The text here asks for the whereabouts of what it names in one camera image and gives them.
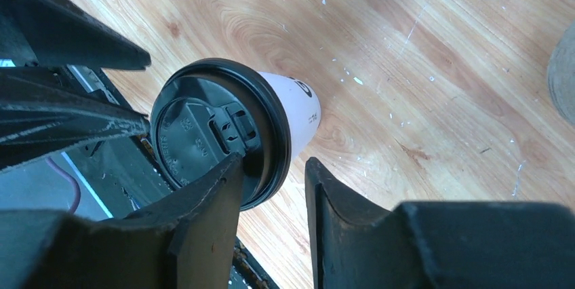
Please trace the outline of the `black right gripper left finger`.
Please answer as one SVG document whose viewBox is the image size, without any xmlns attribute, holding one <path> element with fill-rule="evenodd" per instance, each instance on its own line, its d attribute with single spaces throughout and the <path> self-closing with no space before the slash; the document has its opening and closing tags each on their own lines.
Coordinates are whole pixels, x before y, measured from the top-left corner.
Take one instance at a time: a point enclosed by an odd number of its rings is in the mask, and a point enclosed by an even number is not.
<svg viewBox="0 0 575 289">
<path fill-rule="evenodd" d="M 125 218 L 57 210 L 1 213 L 2 288 L 226 288 L 242 157 Z"/>
</svg>

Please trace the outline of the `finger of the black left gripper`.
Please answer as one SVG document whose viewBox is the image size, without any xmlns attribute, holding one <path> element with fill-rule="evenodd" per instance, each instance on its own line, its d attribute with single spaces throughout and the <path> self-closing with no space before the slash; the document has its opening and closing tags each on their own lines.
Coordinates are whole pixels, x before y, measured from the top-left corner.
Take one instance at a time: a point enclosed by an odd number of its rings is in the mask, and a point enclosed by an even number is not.
<svg viewBox="0 0 575 289">
<path fill-rule="evenodd" d="M 87 92 L 66 67 L 1 68 L 1 171 L 92 142 L 146 134 L 132 109 Z"/>
<path fill-rule="evenodd" d="M 1 0 L 1 57 L 141 71 L 150 54 L 70 0 Z"/>
</svg>

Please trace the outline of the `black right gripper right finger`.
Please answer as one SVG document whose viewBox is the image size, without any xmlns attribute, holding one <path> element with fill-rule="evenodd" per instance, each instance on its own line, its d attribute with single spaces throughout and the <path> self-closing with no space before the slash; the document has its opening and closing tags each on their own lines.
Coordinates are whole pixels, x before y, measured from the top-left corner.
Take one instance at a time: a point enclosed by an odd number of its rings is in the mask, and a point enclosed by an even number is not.
<svg viewBox="0 0 575 289">
<path fill-rule="evenodd" d="M 316 288 L 573 288 L 574 213 L 550 203 L 404 201 L 386 210 L 305 165 Z"/>
</svg>

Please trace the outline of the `black plastic cup lid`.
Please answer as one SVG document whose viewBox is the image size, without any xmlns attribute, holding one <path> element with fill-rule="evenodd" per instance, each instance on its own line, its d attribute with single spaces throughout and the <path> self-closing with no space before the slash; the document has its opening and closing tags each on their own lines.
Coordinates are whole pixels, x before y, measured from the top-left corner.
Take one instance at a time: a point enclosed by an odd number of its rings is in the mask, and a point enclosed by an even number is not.
<svg viewBox="0 0 575 289">
<path fill-rule="evenodd" d="M 264 77 L 233 60 L 205 58 L 176 71 L 151 112 L 151 144 L 168 182 L 180 189 L 233 153 L 243 159 L 241 210 L 269 200 L 292 158 L 279 96 Z"/>
</svg>

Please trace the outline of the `white paper coffee cup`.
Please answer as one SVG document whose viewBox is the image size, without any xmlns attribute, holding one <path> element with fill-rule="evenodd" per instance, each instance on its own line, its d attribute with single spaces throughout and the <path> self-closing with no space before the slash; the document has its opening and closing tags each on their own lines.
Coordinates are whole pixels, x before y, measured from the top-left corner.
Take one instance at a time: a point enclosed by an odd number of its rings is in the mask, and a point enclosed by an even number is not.
<svg viewBox="0 0 575 289">
<path fill-rule="evenodd" d="M 260 72 L 278 96 L 290 128 L 292 154 L 295 159 L 315 136 L 321 121 L 321 105 L 312 87 L 305 82 Z"/>
</svg>

